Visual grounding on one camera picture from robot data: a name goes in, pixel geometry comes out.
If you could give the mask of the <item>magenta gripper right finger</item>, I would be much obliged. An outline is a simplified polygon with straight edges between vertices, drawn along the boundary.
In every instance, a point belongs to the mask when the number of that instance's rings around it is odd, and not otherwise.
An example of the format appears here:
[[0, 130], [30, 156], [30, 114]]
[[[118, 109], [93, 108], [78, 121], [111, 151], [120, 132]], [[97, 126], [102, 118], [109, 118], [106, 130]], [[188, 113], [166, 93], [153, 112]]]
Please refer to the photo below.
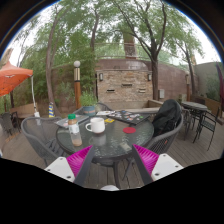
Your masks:
[[145, 185], [182, 169], [182, 166], [168, 154], [158, 155], [136, 144], [132, 145], [132, 155]]

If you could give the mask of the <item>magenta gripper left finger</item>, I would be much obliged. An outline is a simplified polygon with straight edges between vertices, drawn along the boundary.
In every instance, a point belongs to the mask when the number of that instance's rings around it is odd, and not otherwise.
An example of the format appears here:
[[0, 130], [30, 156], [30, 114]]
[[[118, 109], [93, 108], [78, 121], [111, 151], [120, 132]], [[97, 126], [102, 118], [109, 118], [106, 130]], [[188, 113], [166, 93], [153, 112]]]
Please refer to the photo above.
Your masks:
[[92, 145], [87, 146], [67, 158], [58, 157], [46, 168], [46, 171], [75, 183], [78, 186], [82, 186], [94, 153], [94, 147]]

